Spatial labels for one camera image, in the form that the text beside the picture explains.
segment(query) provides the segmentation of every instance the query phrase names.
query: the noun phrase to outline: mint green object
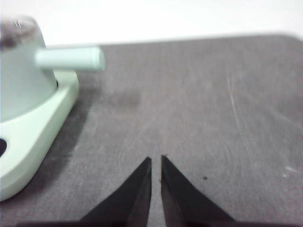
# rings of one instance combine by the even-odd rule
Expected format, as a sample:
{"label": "mint green object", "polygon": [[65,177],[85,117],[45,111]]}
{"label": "mint green object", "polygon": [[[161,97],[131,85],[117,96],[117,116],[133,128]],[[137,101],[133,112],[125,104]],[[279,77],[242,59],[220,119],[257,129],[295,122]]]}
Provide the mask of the mint green object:
{"label": "mint green object", "polygon": [[98,47],[50,48],[36,53],[36,64],[42,69],[100,71],[105,69],[105,57]]}
{"label": "mint green object", "polygon": [[104,70],[105,57],[97,46],[46,48],[29,17],[1,18],[0,44],[3,201],[31,180],[72,109],[79,92],[75,70]]}
{"label": "mint green object", "polygon": [[36,173],[73,107],[79,92],[73,71],[54,73],[58,89],[32,111],[1,123],[8,148],[0,157],[0,201],[18,193]]}

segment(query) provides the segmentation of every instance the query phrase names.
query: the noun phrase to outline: white background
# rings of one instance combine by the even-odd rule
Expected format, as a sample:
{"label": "white background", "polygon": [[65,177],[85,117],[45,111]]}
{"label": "white background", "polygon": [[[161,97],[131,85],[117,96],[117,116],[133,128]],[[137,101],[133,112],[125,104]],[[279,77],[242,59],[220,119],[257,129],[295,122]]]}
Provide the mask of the white background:
{"label": "white background", "polygon": [[303,38],[303,0],[1,0],[1,14],[34,17],[46,45],[257,33]]}

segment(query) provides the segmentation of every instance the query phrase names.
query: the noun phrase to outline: dark lid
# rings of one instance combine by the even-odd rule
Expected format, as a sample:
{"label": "dark lid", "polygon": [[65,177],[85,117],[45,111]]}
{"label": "dark lid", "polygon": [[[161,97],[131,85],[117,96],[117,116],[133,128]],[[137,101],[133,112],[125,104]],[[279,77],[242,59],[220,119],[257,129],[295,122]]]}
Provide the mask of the dark lid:
{"label": "dark lid", "polygon": [[0,46],[6,50],[24,41],[31,40],[39,30],[38,24],[31,17],[4,17],[0,20]]}

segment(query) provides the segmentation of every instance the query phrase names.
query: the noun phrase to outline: mint green cylindrical handle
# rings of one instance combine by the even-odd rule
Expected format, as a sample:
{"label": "mint green cylindrical handle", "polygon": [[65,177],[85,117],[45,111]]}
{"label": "mint green cylindrical handle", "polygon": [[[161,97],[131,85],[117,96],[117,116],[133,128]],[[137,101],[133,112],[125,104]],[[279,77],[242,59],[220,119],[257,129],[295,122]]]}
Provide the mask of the mint green cylindrical handle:
{"label": "mint green cylindrical handle", "polygon": [[42,69],[88,70],[105,69],[105,57],[99,47],[50,48],[36,53],[37,66]]}

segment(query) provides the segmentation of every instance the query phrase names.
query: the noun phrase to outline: gray cutting mat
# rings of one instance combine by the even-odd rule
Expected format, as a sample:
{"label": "gray cutting mat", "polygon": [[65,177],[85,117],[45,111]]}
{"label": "gray cutting mat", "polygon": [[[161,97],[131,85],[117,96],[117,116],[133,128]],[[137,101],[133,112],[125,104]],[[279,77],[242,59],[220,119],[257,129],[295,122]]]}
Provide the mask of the gray cutting mat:
{"label": "gray cutting mat", "polygon": [[78,220],[153,160],[150,227],[163,227],[160,155],[242,221],[303,223],[303,43],[256,36],[104,46],[2,224]]}

